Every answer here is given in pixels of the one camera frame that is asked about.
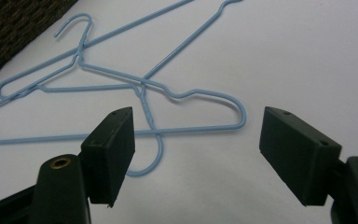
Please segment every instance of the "white surface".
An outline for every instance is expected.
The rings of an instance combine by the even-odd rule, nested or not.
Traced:
[[[79,1],[62,20],[6,64],[0,81],[76,46],[85,27],[52,36],[69,17],[88,12],[89,39],[166,7],[170,1]],[[88,63],[142,76],[218,9],[196,0],[123,35],[86,49]],[[5,88],[13,92],[51,66]],[[164,136],[159,167],[127,177],[113,209],[91,205],[93,223],[330,223],[325,207],[303,207],[259,153],[264,106],[291,111],[358,156],[358,1],[242,1],[165,66],[154,80],[174,91],[202,88],[240,99],[248,123],[236,132]],[[51,86],[114,83],[75,69]],[[172,104],[159,92],[148,100],[159,128],[232,123],[224,105],[189,99]],[[132,105],[135,128],[146,127],[132,91],[45,94],[35,91],[0,108],[0,139],[89,133],[108,112]],[[77,154],[81,141],[0,146],[0,199],[33,185],[40,164]],[[154,158],[153,138],[137,138],[132,169]]]

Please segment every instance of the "hanger hook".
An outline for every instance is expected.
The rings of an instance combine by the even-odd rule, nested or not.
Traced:
[[[86,17],[88,19],[88,25],[86,27],[86,29],[83,32],[83,35],[81,36],[79,45],[77,47],[77,50],[82,50],[84,47],[84,44],[86,42],[86,38],[87,38],[87,34],[89,33],[90,27],[92,25],[92,18],[89,14],[87,13],[79,13],[71,18],[69,18],[61,27],[60,29],[58,29],[58,31],[54,34],[54,37],[59,36],[62,31],[68,26],[69,23],[71,23],[71,21],[73,21],[74,19],[77,19],[79,17]]]

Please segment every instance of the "blue wire hanger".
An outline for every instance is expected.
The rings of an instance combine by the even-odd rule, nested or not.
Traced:
[[[177,4],[174,4],[170,7],[166,7],[164,9],[162,9],[161,11],[158,11],[154,14],[151,14],[145,18],[149,19],[149,18],[155,18],[155,15],[159,15],[162,12],[167,12],[169,10],[172,10],[174,8],[177,8],[179,6],[182,6],[184,2],[189,2],[189,1],[182,1],[179,2]],[[239,129],[241,127],[243,127],[243,125],[246,122],[246,111],[244,106],[242,105],[242,103],[240,101],[238,101],[236,98],[221,93],[221,92],[217,92],[217,91],[206,91],[206,90],[199,90],[199,89],[195,89],[195,90],[191,90],[191,91],[186,91],[183,93],[174,93],[173,91],[171,91],[166,85],[159,83],[157,81],[153,81],[150,80],[150,78],[155,75],[157,73],[157,71],[159,69],[161,69],[165,64],[167,64],[170,60],[172,60],[181,50],[183,50],[185,47],[187,47],[194,39],[196,39],[203,31],[205,31],[210,25],[213,24],[214,21],[216,21],[220,15],[223,12],[223,9],[226,5],[231,4],[231,3],[235,3],[235,2],[240,2],[240,0],[227,0],[225,1],[219,8],[219,10],[209,19],[207,20],[193,35],[191,35],[189,38],[187,38],[181,45],[179,45],[174,51],[172,51],[166,58],[164,58],[160,63],[158,63],[155,67],[153,67],[148,73],[146,73],[144,75],[144,77],[137,77],[134,75],[130,75],[130,74],[126,74],[126,73],[122,73],[119,71],[115,71],[112,69],[107,69],[107,68],[103,68],[100,66],[96,66],[96,65],[92,65],[92,64],[88,64],[84,62],[84,57],[83,57],[83,50],[88,46],[88,43],[86,43],[86,39],[88,36],[88,33],[90,31],[90,27],[92,25],[92,18],[90,15],[86,14],[86,13],[81,13],[81,14],[77,14],[73,17],[71,17],[69,20],[67,20],[65,22],[65,24],[57,31],[57,33],[55,34],[55,37],[57,37],[58,35],[60,35],[62,33],[62,31],[66,28],[66,26],[72,22],[73,20],[80,18],[80,17],[85,17],[88,19],[88,25],[83,33],[83,35],[80,38],[79,44],[77,46],[77,48],[75,50],[69,50],[68,52],[71,52],[70,54],[73,53],[73,57],[72,60],[69,64],[67,64],[66,66],[56,70],[53,73],[50,73],[49,75],[42,77],[40,79],[38,79],[37,81],[33,82],[32,84],[20,89],[19,91],[15,91],[14,93],[11,93],[8,96],[5,96],[2,94],[2,88],[4,86],[6,86],[6,84],[9,84],[11,82],[13,82],[14,80],[17,80],[21,77],[25,77],[28,76],[30,74],[32,74],[33,72],[42,69],[54,62],[57,62],[59,60],[61,60],[62,58],[65,58],[62,55],[66,55],[68,52],[65,52],[62,55],[59,55],[51,60],[48,60],[44,63],[39,64],[38,66],[26,70],[14,77],[11,77],[7,80],[4,80],[2,83],[0,83],[0,106],[9,103],[11,101],[20,99],[22,97],[27,96],[28,94],[30,94],[32,91],[36,91],[36,90],[41,90],[43,92],[73,92],[73,91],[107,91],[107,90],[123,90],[123,89],[133,89],[135,92],[135,95],[140,99],[143,110],[145,112],[145,116],[146,116],[146,120],[148,122],[148,125],[150,127],[150,130],[141,130],[141,131],[135,131],[135,135],[155,135],[157,142],[158,142],[158,154],[156,156],[156,158],[153,160],[153,162],[147,166],[145,169],[141,170],[141,171],[128,171],[127,175],[129,176],[140,176],[140,175],[146,175],[148,173],[150,173],[151,171],[153,171],[157,166],[158,163],[161,160],[162,157],[162,153],[163,153],[163,142],[162,142],[162,138],[161,136],[165,133],[199,133],[199,132],[213,132],[213,131],[224,131],[224,130],[234,130],[234,129]],[[117,35],[119,33],[122,33],[132,27],[134,27],[135,25],[141,24],[143,22],[146,21],[146,19],[140,19],[138,21],[132,22],[126,26],[124,26],[124,28],[119,28],[111,33],[108,33],[106,35],[103,35],[99,38],[97,38],[96,40],[100,39],[101,41],[105,40],[106,37],[105,36],[113,36],[113,35]],[[106,76],[110,76],[111,78],[115,78],[115,77],[121,77],[123,79],[127,79],[128,81],[131,81],[131,83],[127,83],[127,84],[118,84],[118,85],[102,85],[102,86],[83,86],[83,87],[64,87],[64,88],[50,88],[45,86],[43,83],[46,82],[49,79],[52,79],[53,77],[56,77],[57,75],[61,74],[62,72],[70,69],[71,67],[73,67],[74,65],[78,65],[82,68],[84,68],[85,70],[91,71],[91,72],[102,72],[104,73]],[[148,102],[146,100],[146,87],[150,86],[150,87],[154,87],[157,89],[161,89],[168,97],[170,97],[171,99],[185,99],[186,97],[192,96],[192,95],[206,95],[206,96],[210,96],[210,97],[214,97],[214,98],[220,98],[220,99],[224,99],[226,101],[230,101],[232,104],[234,104],[240,114],[241,114],[241,119],[239,122],[235,123],[235,124],[226,124],[226,125],[218,125],[218,126],[199,126],[199,127],[187,127],[187,128],[171,128],[171,129],[158,129],[155,125],[153,116],[151,114]],[[73,139],[85,139],[88,135],[87,134],[69,134],[69,135],[58,135],[58,136],[43,136],[43,137],[30,137],[30,138],[20,138],[20,139],[6,139],[6,140],[0,140],[0,145],[3,144],[16,144],[16,143],[31,143],[31,142],[46,142],[46,141],[60,141],[60,140],[73,140]]]

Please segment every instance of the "woven texture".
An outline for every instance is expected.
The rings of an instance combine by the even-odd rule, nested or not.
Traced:
[[[0,69],[77,0],[0,0]]]

